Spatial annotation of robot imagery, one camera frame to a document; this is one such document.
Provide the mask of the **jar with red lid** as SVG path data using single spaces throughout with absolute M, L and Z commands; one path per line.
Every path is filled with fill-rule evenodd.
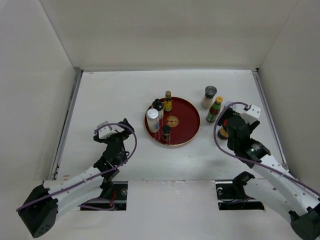
M 229 138 L 229 135 L 227 133 L 227 120 L 224 120 L 219 131 L 217 132 L 217 136 L 221 140 L 227 140 Z

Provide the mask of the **white jar silver lid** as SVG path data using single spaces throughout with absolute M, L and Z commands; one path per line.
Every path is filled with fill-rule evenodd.
M 146 112 L 147 126 L 151 133 L 159 131 L 159 112 L 154 108 L 150 108 Z

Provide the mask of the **small black cap spice jar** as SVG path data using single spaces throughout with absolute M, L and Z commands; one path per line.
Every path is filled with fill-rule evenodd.
M 164 125 L 162 128 L 162 139 L 167 142 L 170 140 L 171 137 L 171 127 L 168 125 Z

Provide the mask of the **white jar black pump lid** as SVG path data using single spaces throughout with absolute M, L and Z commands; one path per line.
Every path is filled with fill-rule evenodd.
M 151 106 L 153 109 L 156 109 L 158 111 L 158 119 L 162 120 L 164 117 L 164 104 L 163 104 L 163 102 L 160 99 L 156 98 L 152 102 Z

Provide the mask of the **small yellow label bottle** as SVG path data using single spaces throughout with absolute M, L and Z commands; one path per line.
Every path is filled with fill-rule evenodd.
M 170 112 L 172 110 L 172 93 L 169 90 L 165 92 L 163 109 L 165 112 Z

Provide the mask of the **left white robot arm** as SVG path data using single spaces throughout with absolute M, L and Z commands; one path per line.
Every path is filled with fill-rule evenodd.
M 84 172 L 55 186 L 36 186 L 16 211 L 33 238 L 47 233 L 56 220 L 74 208 L 84 208 L 95 199 L 112 195 L 113 178 L 133 152 L 125 149 L 124 141 L 135 136 L 134 128 L 124 118 L 118 123 L 104 122 L 94 131 L 93 140 L 106 145 L 101 157 Z

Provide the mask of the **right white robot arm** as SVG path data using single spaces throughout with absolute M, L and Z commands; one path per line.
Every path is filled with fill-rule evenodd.
M 267 147 L 251 138 L 260 124 L 260 114 L 261 109 L 254 105 L 245 106 L 243 113 L 228 105 L 215 123 L 228 134 L 230 156 L 268 182 L 264 187 L 253 174 L 243 172 L 233 179 L 231 190 L 238 198 L 248 196 L 266 204 L 288 221 L 302 240 L 317 240 L 320 237 L 320 194 L 294 178 Z

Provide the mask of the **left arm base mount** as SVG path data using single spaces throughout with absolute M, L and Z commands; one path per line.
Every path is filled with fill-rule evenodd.
M 81 211 L 126 211 L 128 182 L 115 181 L 108 190 L 103 190 L 99 197 L 80 205 Z

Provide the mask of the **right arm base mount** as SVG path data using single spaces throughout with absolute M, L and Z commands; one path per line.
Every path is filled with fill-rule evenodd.
M 246 171 L 232 180 L 215 181 L 218 209 L 220 211 L 265 210 L 262 202 L 245 194 L 244 186 L 255 177 Z

